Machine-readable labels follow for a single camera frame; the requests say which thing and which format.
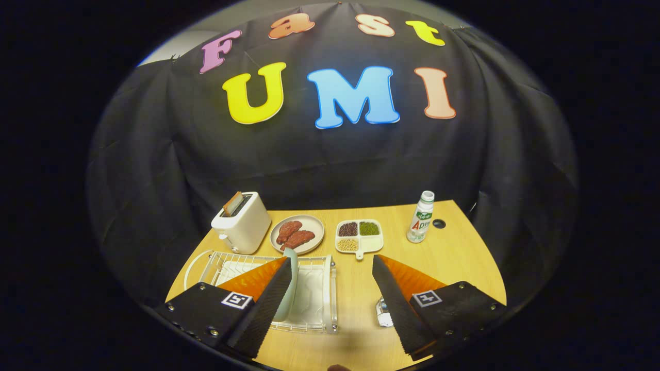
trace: yellow letter u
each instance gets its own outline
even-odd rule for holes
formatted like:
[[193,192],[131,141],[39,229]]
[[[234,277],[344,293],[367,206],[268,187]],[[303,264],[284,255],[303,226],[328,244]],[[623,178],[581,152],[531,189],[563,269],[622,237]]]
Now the yellow letter u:
[[286,68],[284,62],[265,65],[257,71],[266,80],[266,103],[259,107],[252,107],[248,102],[248,88],[250,74],[243,73],[232,77],[222,84],[227,91],[227,104],[229,114],[238,123],[249,125],[255,122],[266,121],[275,116],[284,103],[284,89],[282,87],[282,70]]

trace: divided tray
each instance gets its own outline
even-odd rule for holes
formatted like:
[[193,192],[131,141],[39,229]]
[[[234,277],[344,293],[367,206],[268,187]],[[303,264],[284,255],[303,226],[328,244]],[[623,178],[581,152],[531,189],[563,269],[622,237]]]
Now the divided tray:
[[[342,225],[348,223],[356,223],[356,235],[355,236],[339,236],[339,229]],[[360,234],[360,222],[370,222],[374,223],[378,227],[378,234],[363,236]],[[357,249],[354,251],[342,250],[339,248],[339,244],[343,240],[354,240],[357,244]],[[375,219],[355,219],[355,220],[343,220],[337,224],[337,231],[335,232],[335,249],[341,253],[354,253],[357,260],[362,260],[364,258],[364,253],[366,252],[376,252],[383,248],[383,228],[381,228],[378,220]]]

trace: bottle cap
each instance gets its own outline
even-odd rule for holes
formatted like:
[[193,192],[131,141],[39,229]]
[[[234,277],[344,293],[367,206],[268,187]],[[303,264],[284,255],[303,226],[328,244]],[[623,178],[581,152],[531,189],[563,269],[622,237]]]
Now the bottle cap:
[[435,200],[436,195],[431,192],[431,191],[423,191],[422,192],[422,202],[424,203],[433,203],[433,200]]

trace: grain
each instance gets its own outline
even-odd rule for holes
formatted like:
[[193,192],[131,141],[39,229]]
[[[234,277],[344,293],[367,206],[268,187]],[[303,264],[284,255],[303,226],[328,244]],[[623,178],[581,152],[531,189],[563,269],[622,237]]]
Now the grain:
[[373,236],[379,234],[378,226],[371,222],[360,222],[360,234],[363,236]]
[[350,222],[345,223],[339,227],[339,236],[357,236],[358,235],[358,223]]
[[341,240],[337,244],[337,247],[340,251],[343,252],[356,252],[358,251],[358,242],[357,240]]

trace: colorful letter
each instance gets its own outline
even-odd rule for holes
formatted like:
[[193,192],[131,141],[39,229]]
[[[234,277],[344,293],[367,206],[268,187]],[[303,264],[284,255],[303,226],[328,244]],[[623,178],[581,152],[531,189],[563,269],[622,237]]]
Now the colorful letter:
[[223,54],[229,53],[232,49],[231,39],[235,39],[238,36],[241,36],[240,30],[230,32],[227,35],[204,45],[202,47],[202,50],[204,51],[204,65],[202,66],[202,69],[199,70],[199,73],[208,72],[221,65],[222,62],[224,62],[224,58],[220,57],[220,52]]
[[364,119],[368,123],[399,121],[401,116],[394,110],[389,88],[389,78],[392,74],[392,70],[387,67],[367,67],[355,88],[336,69],[320,69],[307,75],[307,80],[315,83],[319,92],[321,117],[316,120],[316,127],[328,129],[342,124],[343,119],[335,111],[335,102],[352,123],[360,120],[367,100],[369,112]]
[[305,32],[314,27],[316,23],[310,22],[310,16],[306,13],[296,13],[280,18],[271,25],[268,37],[279,39],[291,35],[293,32]]
[[424,114],[432,119],[450,119],[456,116],[456,111],[449,105],[445,77],[447,73],[440,69],[419,67],[414,69],[424,81],[428,106]]
[[445,42],[442,41],[442,39],[436,39],[431,33],[433,32],[437,34],[438,30],[427,25],[425,22],[422,22],[421,20],[408,20],[406,21],[406,24],[412,26],[414,28],[414,31],[417,33],[417,36],[420,39],[424,40],[425,42],[437,46],[443,46],[445,44]]
[[275,116],[284,103],[284,90],[282,88],[282,70],[286,67],[284,62],[265,65],[257,71],[266,80],[266,103],[259,107],[252,107],[248,102],[249,73],[244,73],[227,80],[222,88],[227,91],[227,104],[229,114],[236,122],[249,125],[255,122],[266,121]]
[[358,14],[355,16],[358,21],[358,28],[360,31],[368,35],[385,36],[386,38],[394,36],[394,30],[390,26],[387,19],[377,15]]

